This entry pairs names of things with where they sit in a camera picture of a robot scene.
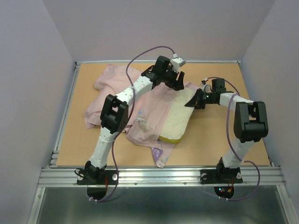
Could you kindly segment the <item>cream yellow pillow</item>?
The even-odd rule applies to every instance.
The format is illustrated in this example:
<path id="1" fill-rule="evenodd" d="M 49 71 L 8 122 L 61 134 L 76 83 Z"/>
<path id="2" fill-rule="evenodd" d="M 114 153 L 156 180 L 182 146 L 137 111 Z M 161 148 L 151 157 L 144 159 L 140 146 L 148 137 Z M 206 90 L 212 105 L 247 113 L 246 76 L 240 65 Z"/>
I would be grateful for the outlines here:
<path id="1" fill-rule="evenodd" d="M 194 110 L 193 107 L 185 106 L 194 96 L 194 90 L 185 88 L 175 94 L 159 136 L 159 140 L 169 144 L 178 144 L 181 141 Z"/>

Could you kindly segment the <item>pink cartoon pillowcase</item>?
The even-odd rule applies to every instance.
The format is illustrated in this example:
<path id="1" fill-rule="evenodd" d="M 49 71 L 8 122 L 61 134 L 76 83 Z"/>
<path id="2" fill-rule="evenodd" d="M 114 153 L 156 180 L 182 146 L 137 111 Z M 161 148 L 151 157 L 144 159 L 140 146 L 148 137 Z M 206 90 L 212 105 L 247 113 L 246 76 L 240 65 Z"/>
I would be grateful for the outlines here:
<path id="1" fill-rule="evenodd" d="M 108 94 L 116 95 L 125 90 L 130 85 L 129 80 L 136 81 L 141 74 L 140 71 L 132 67 L 128 69 L 128 74 L 125 73 L 125 70 L 125 65 L 108 65 L 95 81 L 94 87 L 99 90 L 99 94 L 84 113 L 87 129 L 101 124 L 100 114 L 106 96 Z M 198 89 L 198 86 L 191 82 L 185 82 L 184 86 L 194 91 Z M 151 148 L 154 161 L 159 168 L 164 168 L 175 147 L 175 144 L 159 140 L 162 127 L 176 95 L 175 92 L 161 83 L 142 95 L 136 101 L 132 117 L 124 129 L 129 141 Z"/>

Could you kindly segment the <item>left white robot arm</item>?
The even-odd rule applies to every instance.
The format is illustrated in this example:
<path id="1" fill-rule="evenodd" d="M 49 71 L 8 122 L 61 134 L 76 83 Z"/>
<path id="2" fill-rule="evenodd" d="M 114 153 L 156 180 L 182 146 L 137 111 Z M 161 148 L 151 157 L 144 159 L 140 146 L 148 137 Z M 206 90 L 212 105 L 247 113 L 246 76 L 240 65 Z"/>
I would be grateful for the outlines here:
<path id="1" fill-rule="evenodd" d="M 185 60 L 176 54 L 173 54 L 173 59 L 159 56 L 156 63 L 142 72 L 128 88 L 106 96 L 100 115 L 100 135 L 92 156 L 85 164 L 85 178 L 94 184 L 103 181 L 109 151 L 128 124 L 136 100 L 161 83 L 175 91 L 184 89 L 185 74 L 180 70 L 183 65 Z"/>

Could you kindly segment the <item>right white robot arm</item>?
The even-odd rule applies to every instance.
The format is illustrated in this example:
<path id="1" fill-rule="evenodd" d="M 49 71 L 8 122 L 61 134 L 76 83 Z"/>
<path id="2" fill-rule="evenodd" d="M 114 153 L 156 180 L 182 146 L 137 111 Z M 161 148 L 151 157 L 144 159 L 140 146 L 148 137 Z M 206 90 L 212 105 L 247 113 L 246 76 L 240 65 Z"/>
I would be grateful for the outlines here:
<path id="1" fill-rule="evenodd" d="M 242 183 L 240 166 L 245 162 L 248 151 L 268 135 L 268 120 L 265 103 L 240 96 L 238 90 L 227 91 L 224 78 L 211 77 L 202 80 L 186 107 L 205 109 L 206 105 L 218 104 L 227 107 L 226 136 L 228 152 L 220 158 L 215 169 L 201 171 L 200 183 Z"/>

